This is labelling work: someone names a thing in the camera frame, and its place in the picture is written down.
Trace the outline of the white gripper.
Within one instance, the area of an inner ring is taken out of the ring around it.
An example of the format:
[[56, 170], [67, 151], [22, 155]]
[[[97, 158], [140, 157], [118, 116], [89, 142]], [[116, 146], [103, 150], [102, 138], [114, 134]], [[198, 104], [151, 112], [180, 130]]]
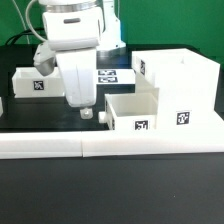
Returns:
[[96, 49], [56, 53], [56, 62], [63, 80], [65, 96], [71, 107], [80, 109], [82, 119], [91, 119], [96, 103]]

